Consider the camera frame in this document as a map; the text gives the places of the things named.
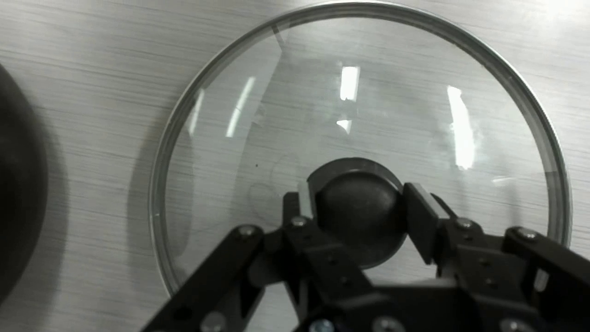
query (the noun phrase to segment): screw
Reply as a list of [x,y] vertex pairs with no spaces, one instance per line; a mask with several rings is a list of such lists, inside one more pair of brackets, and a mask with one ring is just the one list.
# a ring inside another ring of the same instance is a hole
[[334,332],[334,325],[328,320],[317,320],[310,325],[310,332]]
[[529,240],[529,242],[533,242],[533,240],[536,239],[536,233],[535,233],[535,231],[524,229],[524,228],[516,229],[516,235],[518,235],[520,239],[524,239],[524,240]]
[[227,320],[219,312],[210,312],[201,322],[201,332],[225,332],[227,331]]
[[302,216],[295,216],[295,218],[291,220],[291,224],[293,224],[293,228],[304,228],[304,226],[308,224],[308,220],[302,218]]
[[457,220],[457,226],[459,226],[461,229],[470,229],[474,224],[472,224],[470,220],[459,218],[459,220]]
[[238,229],[238,235],[241,237],[241,239],[249,239],[251,235],[254,235],[256,233],[256,228],[253,228],[253,226],[241,226],[240,229]]
[[501,320],[500,331],[501,332],[535,332],[527,323],[520,320]]
[[372,332],[406,332],[406,329],[398,320],[383,316],[372,322]]

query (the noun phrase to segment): dark round object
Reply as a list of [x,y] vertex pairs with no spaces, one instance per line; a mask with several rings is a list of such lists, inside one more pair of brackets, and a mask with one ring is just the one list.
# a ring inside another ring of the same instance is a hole
[[46,196],[48,170],[33,113],[0,67],[0,303],[35,250]]
[[361,268],[385,263],[402,246],[402,185],[387,169],[367,159],[337,159],[315,170],[308,187],[319,228]]

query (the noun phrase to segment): glass lid rim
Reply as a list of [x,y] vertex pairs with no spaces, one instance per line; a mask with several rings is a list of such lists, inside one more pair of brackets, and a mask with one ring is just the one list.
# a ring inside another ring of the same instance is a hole
[[385,3],[337,3],[337,4],[319,4],[308,6],[300,10],[288,12],[278,15],[229,47],[225,47],[216,58],[205,65],[197,76],[188,84],[179,102],[175,104],[164,133],[160,137],[157,156],[149,174],[149,189],[147,189],[147,216],[151,229],[151,242],[157,252],[157,264],[160,270],[160,277],[166,285],[168,292],[175,292],[181,285],[175,277],[170,253],[168,253],[168,239],[166,239],[166,183],[168,183],[168,167],[171,161],[171,154],[177,143],[181,130],[192,111],[192,95],[210,84],[232,60],[236,60],[241,52],[249,50],[260,39],[278,34],[295,26],[302,26],[308,23],[332,21],[332,19],[382,19],[389,23],[398,23],[406,26],[418,28],[422,32],[433,34],[446,43],[461,49],[472,60],[476,60],[487,73],[490,73],[496,82],[507,91],[516,108],[520,109],[531,135],[535,139],[538,156],[542,159],[546,185],[548,185],[548,237],[562,246],[570,244],[572,231],[572,207],[570,207],[570,187],[564,157],[555,137],[555,132],[542,109],[536,102],[535,95],[527,87],[527,84],[518,76],[518,73],[501,60],[494,50],[483,45],[474,36],[465,30],[418,10],[385,4]]

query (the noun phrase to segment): brushed metal surface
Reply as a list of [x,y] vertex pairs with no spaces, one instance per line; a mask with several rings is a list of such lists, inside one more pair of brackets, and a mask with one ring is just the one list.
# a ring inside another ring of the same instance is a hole
[[[147,229],[147,176],[164,122],[216,52],[304,4],[313,3],[0,3],[0,63],[44,121],[52,145],[46,226],[0,309],[0,331],[136,331],[151,318],[166,299]],[[402,4],[481,38],[529,82],[570,169],[572,246],[590,257],[590,6]],[[256,320],[289,331],[273,318]]]

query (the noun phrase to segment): clear glass dome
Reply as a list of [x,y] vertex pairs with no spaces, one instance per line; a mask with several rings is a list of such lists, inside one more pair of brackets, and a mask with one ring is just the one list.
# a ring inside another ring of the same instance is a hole
[[[181,98],[151,187],[168,288],[232,228],[277,229],[282,196],[306,196],[308,176],[341,157],[365,157],[402,183],[420,183],[489,235],[525,226],[566,240],[568,189],[555,137],[496,54],[411,10],[319,6],[247,34]],[[433,277],[433,268],[406,240],[367,275],[411,283]],[[269,314],[264,309],[295,320],[277,292],[260,309]],[[251,327],[273,331],[256,320]]]

